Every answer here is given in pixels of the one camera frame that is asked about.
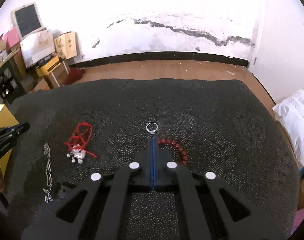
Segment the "white patterned pillow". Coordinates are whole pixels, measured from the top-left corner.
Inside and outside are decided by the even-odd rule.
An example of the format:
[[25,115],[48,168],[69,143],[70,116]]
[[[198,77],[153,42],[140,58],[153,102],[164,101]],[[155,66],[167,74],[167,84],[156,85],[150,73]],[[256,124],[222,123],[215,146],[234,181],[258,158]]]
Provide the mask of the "white patterned pillow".
[[298,90],[272,109],[275,119],[288,135],[296,160],[304,166],[304,89]]

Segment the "yellow flat box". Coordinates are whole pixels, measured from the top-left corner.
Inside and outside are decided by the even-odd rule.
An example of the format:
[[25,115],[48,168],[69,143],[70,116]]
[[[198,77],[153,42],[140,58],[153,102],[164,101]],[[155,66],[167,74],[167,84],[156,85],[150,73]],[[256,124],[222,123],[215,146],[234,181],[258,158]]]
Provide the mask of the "yellow flat box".
[[45,76],[50,74],[58,65],[60,64],[60,60],[58,56],[53,57],[50,59],[46,64],[43,66],[39,66],[36,68],[36,73],[39,77]]

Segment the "tan cardboard gift box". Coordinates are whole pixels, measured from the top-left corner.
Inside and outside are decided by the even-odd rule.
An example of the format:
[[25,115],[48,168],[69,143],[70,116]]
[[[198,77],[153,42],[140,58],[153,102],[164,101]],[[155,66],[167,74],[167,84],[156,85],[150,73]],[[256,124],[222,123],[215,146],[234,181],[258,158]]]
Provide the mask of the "tan cardboard gift box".
[[68,60],[77,56],[76,33],[68,32],[54,39],[56,53],[60,59]]

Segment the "brown cardboard box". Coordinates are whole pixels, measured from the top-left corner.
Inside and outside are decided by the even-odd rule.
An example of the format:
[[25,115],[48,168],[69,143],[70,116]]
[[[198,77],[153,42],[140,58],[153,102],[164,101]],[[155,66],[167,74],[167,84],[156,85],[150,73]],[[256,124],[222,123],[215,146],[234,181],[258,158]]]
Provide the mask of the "brown cardboard box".
[[70,67],[66,61],[58,61],[44,76],[50,89],[59,88],[65,85],[65,81],[70,73]]

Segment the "pink box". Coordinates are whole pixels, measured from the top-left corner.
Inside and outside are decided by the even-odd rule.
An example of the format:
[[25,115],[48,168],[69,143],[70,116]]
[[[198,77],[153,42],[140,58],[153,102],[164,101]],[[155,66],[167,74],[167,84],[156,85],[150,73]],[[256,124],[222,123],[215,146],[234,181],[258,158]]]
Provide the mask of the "pink box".
[[10,50],[13,46],[18,44],[20,42],[20,37],[16,28],[12,28],[8,32],[6,32],[2,40],[6,43],[7,50]]

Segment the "white framed blackboard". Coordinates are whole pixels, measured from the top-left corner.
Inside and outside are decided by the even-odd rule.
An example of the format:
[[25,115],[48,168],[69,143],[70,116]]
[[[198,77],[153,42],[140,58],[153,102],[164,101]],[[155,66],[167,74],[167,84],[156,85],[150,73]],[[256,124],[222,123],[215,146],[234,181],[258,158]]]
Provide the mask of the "white framed blackboard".
[[29,3],[12,10],[11,19],[20,40],[44,29],[36,3]]

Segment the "black shelf rack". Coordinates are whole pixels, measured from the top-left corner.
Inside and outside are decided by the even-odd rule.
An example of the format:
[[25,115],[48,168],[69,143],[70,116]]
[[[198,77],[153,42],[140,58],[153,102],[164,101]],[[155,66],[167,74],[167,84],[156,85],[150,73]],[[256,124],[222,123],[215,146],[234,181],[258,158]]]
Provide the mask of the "black shelf rack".
[[18,53],[19,49],[15,49],[0,62],[0,98],[7,106],[16,98],[27,94],[21,83],[23,77],[14,59]]

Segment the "red cloth on floor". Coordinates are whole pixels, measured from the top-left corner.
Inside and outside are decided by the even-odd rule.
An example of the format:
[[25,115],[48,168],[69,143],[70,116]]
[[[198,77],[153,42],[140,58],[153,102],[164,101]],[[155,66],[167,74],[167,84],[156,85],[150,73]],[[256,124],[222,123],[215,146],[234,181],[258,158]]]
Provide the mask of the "red cloth on floor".
[[71,85],[80,80],[86,73],[85,69],[72,68],[69,72],[64,85]]

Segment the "black patterned table cloth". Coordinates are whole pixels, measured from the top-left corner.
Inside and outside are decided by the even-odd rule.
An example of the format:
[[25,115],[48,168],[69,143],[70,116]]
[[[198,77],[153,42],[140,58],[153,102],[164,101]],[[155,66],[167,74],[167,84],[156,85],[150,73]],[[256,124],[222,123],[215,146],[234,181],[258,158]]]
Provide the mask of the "black patterned table cloth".
[[[157,135],[187,152],[196,174],[216,173],[283,231],[291,232],[300,176],[291,147],[274,118],[238,80],[98,80],[16,99],[10,111],[30,124],[13,150],[7,172],[8,213],[14,238],[57,202],[44,201],[45,168],[53,184],[79,185],[90,174],[109,175],[147,146],[150,122]],[[77,124],[92,125],[84,162],[71,163],[64,145]]]

